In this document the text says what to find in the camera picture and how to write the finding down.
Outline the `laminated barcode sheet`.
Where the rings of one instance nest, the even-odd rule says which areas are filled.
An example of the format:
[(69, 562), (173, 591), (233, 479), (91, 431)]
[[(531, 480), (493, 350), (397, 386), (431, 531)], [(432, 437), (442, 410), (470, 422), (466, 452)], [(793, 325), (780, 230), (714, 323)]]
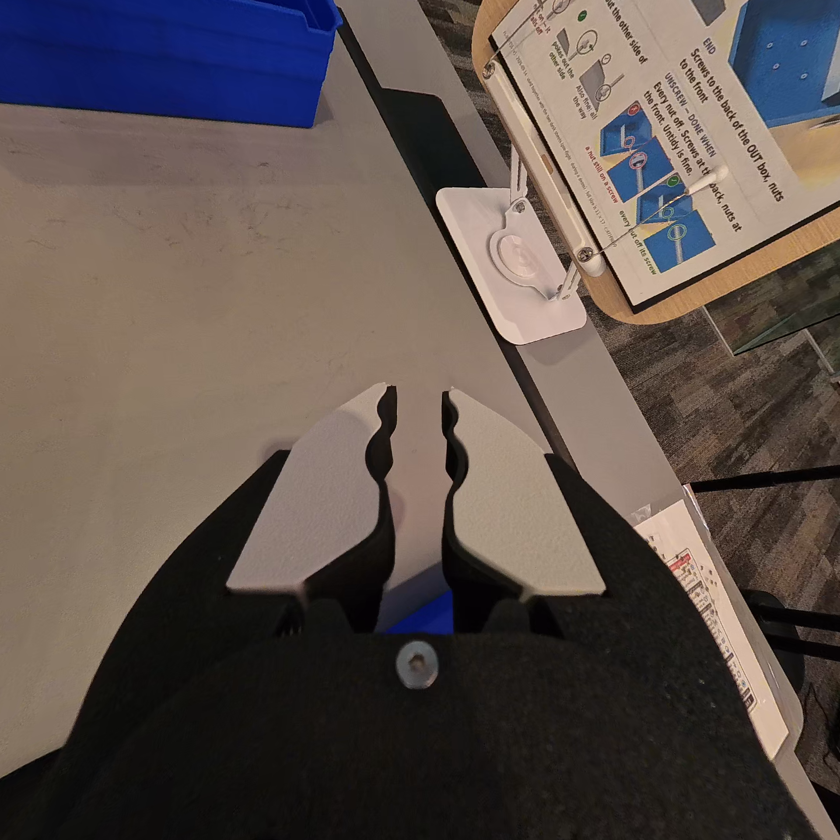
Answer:
[(692, 601), (719, 648), (765, 753), (775, 760), (790, 735), (775, 695), (776, 680), (760, 663), (686, 502), (679, 500), (659, 512), (646, 505), (629, 520)]

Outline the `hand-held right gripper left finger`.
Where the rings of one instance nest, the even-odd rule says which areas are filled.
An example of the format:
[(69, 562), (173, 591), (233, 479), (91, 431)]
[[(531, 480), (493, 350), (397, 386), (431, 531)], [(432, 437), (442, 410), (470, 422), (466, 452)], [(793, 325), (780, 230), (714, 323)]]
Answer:
[(340, 604), (371, 633), (396, 554), (386, 478), (397, 422), (394, 385), (374, 384), (319, 419), (292, 446), (226, 587), (284, 595), (301, 608)]

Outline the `blue plastic bin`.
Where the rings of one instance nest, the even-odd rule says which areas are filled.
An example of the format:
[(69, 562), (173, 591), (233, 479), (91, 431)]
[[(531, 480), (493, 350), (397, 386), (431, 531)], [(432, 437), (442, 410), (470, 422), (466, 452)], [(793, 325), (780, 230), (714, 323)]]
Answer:
[(450, 590), (381, 631), (388, 635), (451, 635), (454, 632), (454, 599)]
[(309, 129), (332, 1), (2, 1), (2, 103)]

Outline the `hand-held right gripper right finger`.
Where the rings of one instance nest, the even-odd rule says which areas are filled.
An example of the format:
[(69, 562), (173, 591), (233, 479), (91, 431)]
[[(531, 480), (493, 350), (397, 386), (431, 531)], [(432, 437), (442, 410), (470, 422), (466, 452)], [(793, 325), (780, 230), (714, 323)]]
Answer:
[(474, 397), (442, 394), (445, 467), (442, 563), (457, 634), (494, 607), (541, 597), (601, 596), (597, 569), (547, 453)]

